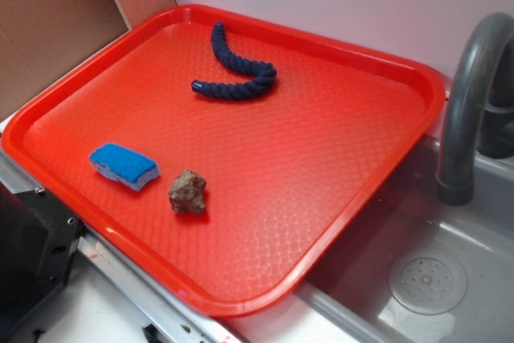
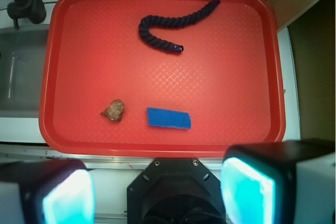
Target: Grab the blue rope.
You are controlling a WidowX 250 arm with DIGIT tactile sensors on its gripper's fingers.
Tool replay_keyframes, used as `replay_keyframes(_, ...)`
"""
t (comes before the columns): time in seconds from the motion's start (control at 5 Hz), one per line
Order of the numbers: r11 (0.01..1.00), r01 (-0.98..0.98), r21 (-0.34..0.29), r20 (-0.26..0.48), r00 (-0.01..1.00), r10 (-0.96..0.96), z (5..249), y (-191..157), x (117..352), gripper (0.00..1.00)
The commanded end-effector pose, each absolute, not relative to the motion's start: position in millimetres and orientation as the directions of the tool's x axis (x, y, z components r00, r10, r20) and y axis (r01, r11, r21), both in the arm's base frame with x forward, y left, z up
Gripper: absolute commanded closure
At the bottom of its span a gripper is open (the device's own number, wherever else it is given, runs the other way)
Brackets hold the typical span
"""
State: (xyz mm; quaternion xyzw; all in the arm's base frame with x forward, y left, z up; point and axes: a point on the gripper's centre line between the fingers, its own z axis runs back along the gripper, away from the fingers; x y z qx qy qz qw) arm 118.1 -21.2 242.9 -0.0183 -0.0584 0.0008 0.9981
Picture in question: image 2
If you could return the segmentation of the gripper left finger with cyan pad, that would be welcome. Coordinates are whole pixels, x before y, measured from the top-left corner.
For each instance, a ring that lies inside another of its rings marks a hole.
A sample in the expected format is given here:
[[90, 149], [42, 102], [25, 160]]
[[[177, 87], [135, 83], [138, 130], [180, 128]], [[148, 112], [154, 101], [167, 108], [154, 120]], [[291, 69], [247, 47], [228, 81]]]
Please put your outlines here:
[[1, 164], [1, 223], [94, 223], [93, 176], [78, 159]]

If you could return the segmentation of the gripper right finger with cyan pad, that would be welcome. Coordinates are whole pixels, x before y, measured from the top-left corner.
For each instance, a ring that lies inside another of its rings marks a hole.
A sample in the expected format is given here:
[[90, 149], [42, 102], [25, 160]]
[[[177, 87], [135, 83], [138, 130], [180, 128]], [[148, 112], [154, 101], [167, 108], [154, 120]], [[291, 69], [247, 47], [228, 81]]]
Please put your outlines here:
[[220, 180], [232, 223], [335, 223], [335, 142], [234, 145]]

